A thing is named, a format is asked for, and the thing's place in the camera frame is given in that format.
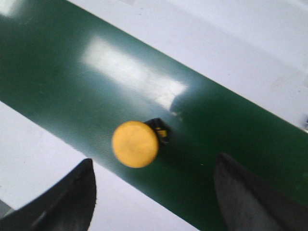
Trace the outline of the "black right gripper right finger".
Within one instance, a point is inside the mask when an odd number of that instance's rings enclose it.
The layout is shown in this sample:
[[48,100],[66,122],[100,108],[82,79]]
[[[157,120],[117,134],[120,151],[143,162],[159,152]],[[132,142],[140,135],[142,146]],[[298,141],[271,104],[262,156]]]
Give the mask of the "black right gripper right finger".
[[214,185],[229,231],[306,231],[308,208],[272,188],[228,154],[217,156]]

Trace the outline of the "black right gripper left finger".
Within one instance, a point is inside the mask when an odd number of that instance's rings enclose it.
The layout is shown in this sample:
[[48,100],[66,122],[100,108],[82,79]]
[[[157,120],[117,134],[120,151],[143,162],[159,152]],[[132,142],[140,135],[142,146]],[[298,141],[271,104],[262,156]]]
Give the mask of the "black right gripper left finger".
[[82,160],[54,186],[0,220],[2,231],[86,231],[97,199],[92,159]]

